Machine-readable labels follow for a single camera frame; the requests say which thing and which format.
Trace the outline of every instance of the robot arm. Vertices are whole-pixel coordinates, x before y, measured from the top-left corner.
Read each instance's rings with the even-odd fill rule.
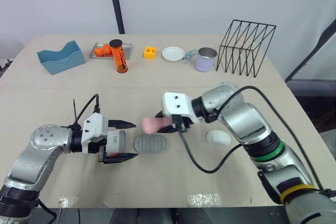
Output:
[[[220,120],[259,169],[258,177],[270,198],[285,206],[291,223],[333,223],[335,203],[312,185],[301,160],[254,105],[238,94],[218,111],[237,90],[232,83],[222,83],[194,100],[185,94],[165,93],[160,115],[172,116],[172,126],[165,125],[159,132],[185,132],[193,123]]]
[[[37,206],[40,191],[46,184],[59,155],[71,152],[98,153],[105,164],[129,160],[137,154],[120,153],[125,131],[134,124],[107,120],[94,113],[85,120],[83,130],[76,122],[69,127],[48,124],[33,131],[27,148],[19,155],[0,190],[0,224],[26,224]]]

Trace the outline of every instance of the tape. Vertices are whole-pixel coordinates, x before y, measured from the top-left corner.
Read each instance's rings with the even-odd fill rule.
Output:
[[[60,196],[58,199],[59,208],[72,208],[73,205],[77,202],[78,198],[78,196]]]
[[[218,194],[187,195],[189,207],[218,207],[221,203]]]

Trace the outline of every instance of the gray soap dish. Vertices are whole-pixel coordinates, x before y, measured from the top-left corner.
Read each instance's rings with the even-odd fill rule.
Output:
[[[167,149],[167,139],[163,135],[144,134],[134,140],[134,149],[138,153],[160,153]]]

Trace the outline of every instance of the black pole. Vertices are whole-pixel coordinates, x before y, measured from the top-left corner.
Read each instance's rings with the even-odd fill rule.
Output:
[[[293,76],[299,72],[299,70],[307,64],[307,62],[321,49],[321,47],[336,33],[336,19],[323,31],[320,36],[317,45],[313,51],[293,70],[292,73],[285,79],[285,82],[289,82]]]
[[[119,0],[112,0],[112,1],[113,1],[114,13],[116,14],[119,34],[125,34],[124,23],[122,22]]]

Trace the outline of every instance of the blue plastic tray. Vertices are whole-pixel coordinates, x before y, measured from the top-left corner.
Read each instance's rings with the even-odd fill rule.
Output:
[[[68,42],[61,51],[43,50],[38,52],[37,56],[50,74],[56,74],[85,63],[84,56],[74,40]]]

